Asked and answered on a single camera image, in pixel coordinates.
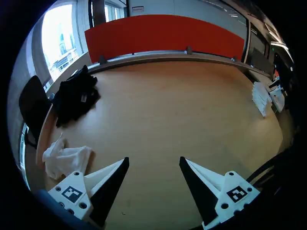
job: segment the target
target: screw hole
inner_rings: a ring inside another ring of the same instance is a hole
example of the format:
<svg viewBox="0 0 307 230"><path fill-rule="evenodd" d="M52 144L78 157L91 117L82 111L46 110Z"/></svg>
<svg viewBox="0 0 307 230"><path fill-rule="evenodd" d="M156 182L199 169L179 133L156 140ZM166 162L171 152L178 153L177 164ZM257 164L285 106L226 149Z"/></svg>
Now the screw hole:
<svg viewBox="0 0 307 230"><path fill-rule="evenodd" d="M223 203L223 204L221 205L221 208L222 208L222 209L226 209L226 208L228 208L228 204Z"/></svg>
<svg viewBox="0 0 307 230"><path fill-rule="evenodd" d="M67 209L67 211L74 215L74 211L72 209Z"/></svg>
<svg viewBox="0 0 307 230"><path fill-rule="evenodd" d="M82 202L82 203L79 204L79 207L82 208L82 209L86 209L87 205Z"/></svg>

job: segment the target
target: wall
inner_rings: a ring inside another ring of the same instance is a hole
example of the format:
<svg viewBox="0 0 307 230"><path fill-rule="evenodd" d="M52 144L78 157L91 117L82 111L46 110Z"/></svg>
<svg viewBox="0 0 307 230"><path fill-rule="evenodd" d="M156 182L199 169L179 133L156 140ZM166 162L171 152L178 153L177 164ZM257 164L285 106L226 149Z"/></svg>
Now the wall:
<svg viewBox="0 0 307 230"><path fill-rule="evenodd" d="M132 12L132 7L144 6L144 12ZM212 4L200 0L129 0L130 16L145 14L180 15L218 25L244 39L247 38L246 20L243 16L231 17L227 12Z"/></svg>

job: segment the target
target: ceiling light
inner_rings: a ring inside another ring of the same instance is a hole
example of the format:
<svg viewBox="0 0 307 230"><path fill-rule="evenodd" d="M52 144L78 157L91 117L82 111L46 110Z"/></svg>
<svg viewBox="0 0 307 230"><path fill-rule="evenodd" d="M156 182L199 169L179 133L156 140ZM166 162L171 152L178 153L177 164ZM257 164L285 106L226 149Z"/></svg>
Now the ceiling light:
<svg viewBox="0 0 307 230"><path fill-rule="evenodd" d="M281 40L278 37L276 37L276 35L274 33L272 33L271 31L269 33L270 33L270 35L272 35L276 39L276 41L281 43Z"/></svg>
<svg viewBox="0 0 307 230"><path fill-rule="evenodd" d="M273 46L280 46L280 47L283 47L284 49L288 50L288 47L285 44L282 44L282 43L277 43L277 42L273 42L272 41L271 45L273 45Z"/></svg>

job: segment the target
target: wooden table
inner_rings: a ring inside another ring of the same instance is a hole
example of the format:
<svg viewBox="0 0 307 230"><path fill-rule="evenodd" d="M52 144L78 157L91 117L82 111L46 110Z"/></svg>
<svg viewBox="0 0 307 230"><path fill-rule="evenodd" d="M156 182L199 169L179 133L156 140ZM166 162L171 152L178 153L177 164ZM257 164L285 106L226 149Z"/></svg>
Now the wooden table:
<svg viewBox="0 0 307 230"><path fill-rule="evenodd" d="M68 128L54 128L48 141L63 132L69 147L91 147L87 173L129 157L106 230L201 224L179 157L248 177L282 142L273 111L262 117L252 101L253 84L235 67L157 62L94 75L100 100ZM47 176L45 182L47 190L57 183Z"/></svg>

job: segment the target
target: black office chair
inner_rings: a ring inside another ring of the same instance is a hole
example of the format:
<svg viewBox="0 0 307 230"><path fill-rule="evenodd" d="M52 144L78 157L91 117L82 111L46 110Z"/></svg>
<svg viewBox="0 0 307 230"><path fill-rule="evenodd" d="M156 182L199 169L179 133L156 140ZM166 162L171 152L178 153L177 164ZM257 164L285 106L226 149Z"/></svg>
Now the black office chair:
<svg viewBox="0 0 307 230"><path fill-rule="evenodd" d="M28 139L25 133L25 144L37 147L40 131L46 115L50 109L51 101L47 98L43 85L38 76L33 76L23 88L19 97L19 108L23 120L34 136L35 144Z"/></svg>

